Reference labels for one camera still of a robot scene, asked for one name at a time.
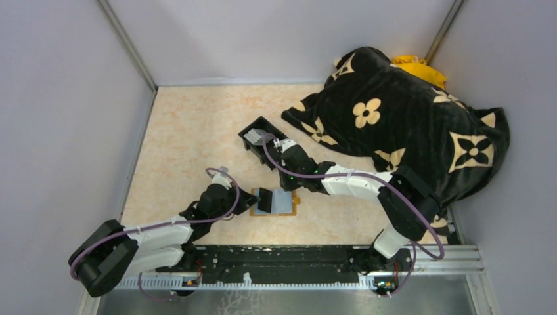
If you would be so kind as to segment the black plastic card box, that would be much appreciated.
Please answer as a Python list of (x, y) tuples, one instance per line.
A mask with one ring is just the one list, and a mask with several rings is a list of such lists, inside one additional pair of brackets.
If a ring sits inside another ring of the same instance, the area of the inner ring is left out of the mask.
[(276, 147), (275, 144), (284, 144), (285, 141), (292, 142), (292, 140), (269, 120), (259, 116), (238, 135), (243, 141), (244, 148), (255, 154), (260, 164), (274, 170), (275, 165), (271, 161), (275, 161), (281, 167), (286, 168), (286, 164), (282, 160), (282, 146)]

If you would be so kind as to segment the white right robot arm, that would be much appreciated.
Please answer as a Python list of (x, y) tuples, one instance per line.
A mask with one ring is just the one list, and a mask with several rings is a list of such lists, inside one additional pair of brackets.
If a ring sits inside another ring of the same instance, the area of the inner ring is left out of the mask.
[(370, 263), (375, 269), (387, 270), (402, 247), (408, 243), (416, 245), (427, 232), (438, 246), (442, 245), (431, 226), (440, 210), (440, 202), (411, 169), (359, 171), (332, 161), (317, 163), (291, 139), (276, 140), (273, 146), (278, 157), (269, 160), (279, 171), (283, 189), (303, 187), (310, 192), (351, 196), (381, 206), (388, 223), (372, 243)]

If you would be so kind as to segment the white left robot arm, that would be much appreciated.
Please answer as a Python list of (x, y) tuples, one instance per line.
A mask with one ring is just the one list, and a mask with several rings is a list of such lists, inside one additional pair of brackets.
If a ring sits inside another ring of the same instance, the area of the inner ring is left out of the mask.
[(211, 184), (168, 220), (136, 228), (107, 220), (72, 253), (70, 274), (91, 297), (100, 297), (142, 272), (157, 268), (187, 272), (197, 262), (192, 243), (208, 234), (216, 221), (240, 215), (259, 200), (241, 188)]

